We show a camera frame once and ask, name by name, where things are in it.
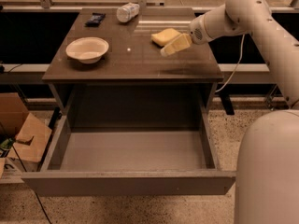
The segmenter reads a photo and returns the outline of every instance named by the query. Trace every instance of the white bowl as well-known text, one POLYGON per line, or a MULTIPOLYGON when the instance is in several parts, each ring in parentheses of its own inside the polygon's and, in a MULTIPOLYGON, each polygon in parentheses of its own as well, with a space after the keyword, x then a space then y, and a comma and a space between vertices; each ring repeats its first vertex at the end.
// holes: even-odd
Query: white bowl
POLYGON ((73 41, 66 48, 70 58, 81 63, 96 63, 108 51, 109 44, 98 37, 84 37, 73 41))

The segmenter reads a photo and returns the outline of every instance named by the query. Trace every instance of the desk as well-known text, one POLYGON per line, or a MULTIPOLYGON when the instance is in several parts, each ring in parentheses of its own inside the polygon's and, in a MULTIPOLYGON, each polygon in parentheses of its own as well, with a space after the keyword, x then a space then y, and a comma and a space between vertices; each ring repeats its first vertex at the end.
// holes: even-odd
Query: desk
POLYGON ((190 8, 147 8, 123 24, 116 9, 82 9, 43 77, 63 117, 41 171, 22 179, 40 195, 225 194, 235 173, 220 170, 208 127, 222 81, 209 45, 164 58, 150 40, 167 27, 188 32, 193 18, 190 8), (87 28, 93 12, 107 16, 87 28), (86 36, 109 44, 92 65, 65 53, 86 36))

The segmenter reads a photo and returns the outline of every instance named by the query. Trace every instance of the open drawer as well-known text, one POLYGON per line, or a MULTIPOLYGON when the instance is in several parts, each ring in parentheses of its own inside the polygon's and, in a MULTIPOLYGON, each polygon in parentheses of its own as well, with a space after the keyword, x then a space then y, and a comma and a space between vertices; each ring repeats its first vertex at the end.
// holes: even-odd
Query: open drawer
POLYGON ((75 86, 40 172, 40 195, 225 194, 198 85, 75 86))

